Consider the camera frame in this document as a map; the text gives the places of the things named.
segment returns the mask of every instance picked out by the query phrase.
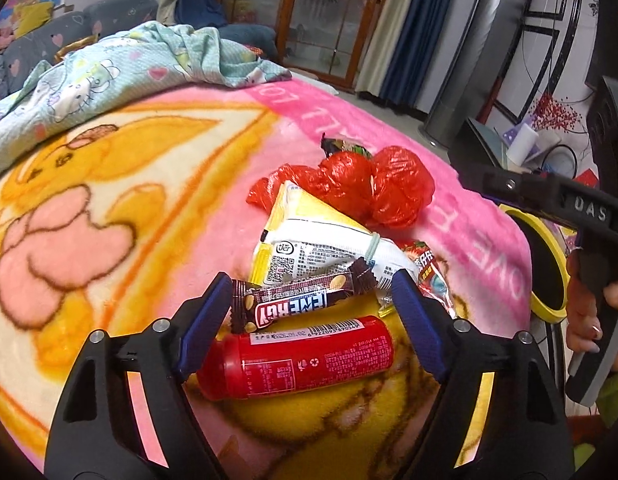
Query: bed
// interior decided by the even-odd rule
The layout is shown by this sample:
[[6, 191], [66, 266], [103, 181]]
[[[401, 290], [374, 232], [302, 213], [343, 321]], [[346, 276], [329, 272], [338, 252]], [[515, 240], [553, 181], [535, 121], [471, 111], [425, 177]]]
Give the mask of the bed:
[[[317, 165], [323, 133], [344, 134], [372, 152], [392, 144], [416, 152], [435, 179], [433, 203], [412, 229], [383, 235], [425, 240], [455, 307], [480, 330], [512, 336], [528, 327], [531, 259], [522, 233], [416, 142], [297, 80], [170, 89], [52, 137], [0, 177], [0, 418], [37, 466], [89, 332], [138, 332], [199, 296], [219, 270], [246, 278], [267, 219], [245, 203], [249, 187], [285, 162]], [[373, 297], [357, 298], [277, 327], [376, 312]], [[216, 403], [204, 399], [195, 378], [187, 381], [193, 410], [232, 480], [391, 478], [438, 386], [399, 318], [384, 320], [395, 359], [372, 378]], [[160, 463], [136, 377], [131, 387], [145, 447]], [[458, 463], [473, 457], [487, 405], [488, 388]]]

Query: metal screw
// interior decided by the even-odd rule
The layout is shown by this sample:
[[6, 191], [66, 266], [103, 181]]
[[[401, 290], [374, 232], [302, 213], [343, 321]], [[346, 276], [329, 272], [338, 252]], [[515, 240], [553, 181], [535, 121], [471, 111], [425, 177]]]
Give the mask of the metal screw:
[[467, 319], [456, 319], [454, 321], [454, 329], [457, 332], [469, 332], [471, 330], [471, 323]]
[[94, 344], [99, 343], [104, 338], [105, 338], [105, 333], [103, 330], [94, 330], [93, 332], [91, 332], [91, 334], [89, 334], [89, 341], [91, 341]]
[[531, 345], [534, 342], [534, 336], [532, 336], [529, 332], [518, 332], [518, 339], [520, 339], [520, 342], [525, 345]]
[[154, 332], [164, 332], [170, 327], [171, 323], [168, 319], [157, 319], [153, 322], [153, 331]]

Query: red bottle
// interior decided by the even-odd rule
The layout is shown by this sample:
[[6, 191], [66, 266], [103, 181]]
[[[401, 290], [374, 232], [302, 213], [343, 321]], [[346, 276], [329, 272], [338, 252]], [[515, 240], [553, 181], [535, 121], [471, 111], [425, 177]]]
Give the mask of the red bottle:
[[209, 400], [248, 399], [358, 379], [392, 362], [387, 327], [367, 316], [284, 332], [230, 334], [212, 343], [198, 383]]

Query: gray sofa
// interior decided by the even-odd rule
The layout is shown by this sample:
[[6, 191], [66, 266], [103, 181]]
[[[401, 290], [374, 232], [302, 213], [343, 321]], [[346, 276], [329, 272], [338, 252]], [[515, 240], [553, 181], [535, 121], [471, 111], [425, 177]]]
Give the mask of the gray sofa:
[[75, 41], [99, 34], [105, 38], [154, 20], [156, 0], [104, 0], [83, 11], [67, 12], [13, 41], [0, 55], [0, 99], [20, 90], [43, 59], [54, 63], [55, 53]]

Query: hand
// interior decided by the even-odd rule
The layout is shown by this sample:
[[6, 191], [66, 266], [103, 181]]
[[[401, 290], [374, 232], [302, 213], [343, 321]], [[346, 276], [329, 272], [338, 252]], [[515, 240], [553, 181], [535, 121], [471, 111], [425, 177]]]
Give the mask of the hand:
[[[571, 276], [567, 285], [567, 346], [574, 352], [598, 353], [600, 348], [595, 342], [602, 338], [602, 331], [596, 317], [596, 299], [578, 279], [575, 251], [567, 259], [567, 272]], [[609, 306], [618, 309], [618, 282], [608, 285], [603, 293]], [[618, 371], [618, 355], [611, 369]]]

